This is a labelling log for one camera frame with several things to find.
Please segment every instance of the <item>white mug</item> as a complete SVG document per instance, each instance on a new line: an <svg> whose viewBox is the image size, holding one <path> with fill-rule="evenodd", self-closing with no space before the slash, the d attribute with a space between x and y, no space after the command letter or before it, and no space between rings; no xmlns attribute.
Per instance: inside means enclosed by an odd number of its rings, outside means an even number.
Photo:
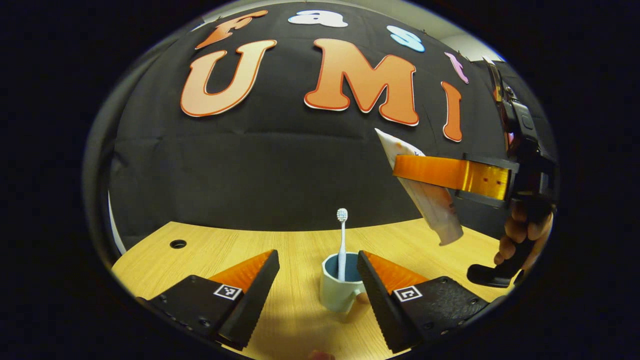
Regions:
<svg viewBox="0 0 640 360"><path fill-rule="evenodd" d="M338 254L331 254L322 262L320 303L336 313L349 311L347 315L349 321L359 317L370 307L362 278L356 267L357 263L358 254L347 252L344 270L345 281L340 281L338 280Z"/></svg>

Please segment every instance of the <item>white letter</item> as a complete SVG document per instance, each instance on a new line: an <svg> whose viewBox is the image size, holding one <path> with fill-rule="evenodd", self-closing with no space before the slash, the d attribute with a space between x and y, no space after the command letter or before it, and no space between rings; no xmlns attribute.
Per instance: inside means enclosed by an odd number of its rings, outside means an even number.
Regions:
<svg viewBox="0 0 640 360"><path fill-rule="evenodd" d="M297 16L290 17L291 24L322 24L331 28L344 28L348 24L342 21L342 15L324 10L305 10L298 12Z"/></svg>

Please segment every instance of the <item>white toothbrush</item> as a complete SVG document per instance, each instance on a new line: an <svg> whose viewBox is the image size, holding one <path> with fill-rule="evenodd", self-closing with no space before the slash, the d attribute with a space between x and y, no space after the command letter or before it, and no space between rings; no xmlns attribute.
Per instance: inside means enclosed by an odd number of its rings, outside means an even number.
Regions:
<svg viewBox="0 0 640 360"><path fill-rule="evenodd" d="M338 280L344 281L344 268L347 264L347 250L344 245L344 222L348 217L347 209L338 209L338 221L342 224L342 243L340 244L340 252L338 252Z"/></svg>

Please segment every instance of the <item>human hand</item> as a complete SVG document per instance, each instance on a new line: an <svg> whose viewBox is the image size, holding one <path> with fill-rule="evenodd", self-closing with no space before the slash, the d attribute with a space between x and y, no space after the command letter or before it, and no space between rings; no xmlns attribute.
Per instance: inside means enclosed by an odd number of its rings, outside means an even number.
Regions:
<svg viewBox="0 0 640 360"><path fill-rule="evenodd" d="M551 228L554 222L554 215L550 213L543 221L538 224L530 222L528 225L527 212L522 202L517 202L513 206L511 216L504 223L506 235L500 239L500 247L498 253L493 258L496 265L500 265L505 259L510 259L515 254L515 243L522 243L527 237L527 241L535 241L533 249L529 257L522 265L522 269L529 271L533 263L537 260L542 248L547 243Z"/></svg>
<svg viewBox="0 0 640 360"><path fill-rule="evenodd" d="M308 360L335 360L335 356L318 350L311 351L311 354L307 357Z"/></svg>

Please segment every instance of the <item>toothpaste tube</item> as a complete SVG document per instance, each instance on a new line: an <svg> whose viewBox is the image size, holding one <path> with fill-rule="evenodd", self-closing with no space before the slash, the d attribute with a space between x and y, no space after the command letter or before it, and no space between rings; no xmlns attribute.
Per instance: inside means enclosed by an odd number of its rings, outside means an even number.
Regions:
<svg viewBox="0 0 640 360"><path fill-rule="evenodd" d="M395 167L398 155L425 156L422 151L410 143L378 129L376 132L387 153L391 168ZM462 225L458 220L451 194L446 188L400 177L398 180L413 200L427 225L438 234L440 246L448 245L462 237Z"/></svg>

